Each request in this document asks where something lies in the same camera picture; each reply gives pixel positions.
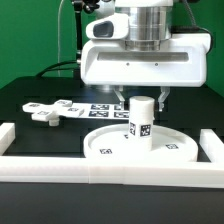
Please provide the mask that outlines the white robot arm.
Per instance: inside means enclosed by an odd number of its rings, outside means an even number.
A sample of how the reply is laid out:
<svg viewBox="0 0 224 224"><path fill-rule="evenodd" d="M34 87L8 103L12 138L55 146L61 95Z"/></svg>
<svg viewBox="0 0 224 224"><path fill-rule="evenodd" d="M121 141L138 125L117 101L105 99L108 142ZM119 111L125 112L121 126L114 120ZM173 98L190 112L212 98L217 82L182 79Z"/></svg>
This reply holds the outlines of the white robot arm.
<svg viewBox="0 0 224 224"><path fill-rule="evenodd" d="M163 103L170 88L206 81L212 38L196 26L171 29L175 0L116 0L115 12L86 27L81 55L87 85L159 86Z"/></svg>

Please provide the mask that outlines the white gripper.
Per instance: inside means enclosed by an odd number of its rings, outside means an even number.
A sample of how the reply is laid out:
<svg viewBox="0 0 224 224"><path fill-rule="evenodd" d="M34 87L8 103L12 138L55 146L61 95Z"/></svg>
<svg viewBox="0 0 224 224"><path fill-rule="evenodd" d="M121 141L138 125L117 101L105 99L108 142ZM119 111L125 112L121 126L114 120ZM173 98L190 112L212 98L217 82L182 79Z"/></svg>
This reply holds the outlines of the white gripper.
<svg viewBox="0 0 224 224"><path fill-rule="evenodd" d="M174 34L151 51L130 51L128 16L114 14L87 25L89 41L81 55L81 78L88 85L112 85L122 110L127 100L122 86L167 86L160 88L162 111L170 88L198 87L206 81L207 33Z"/></svg>

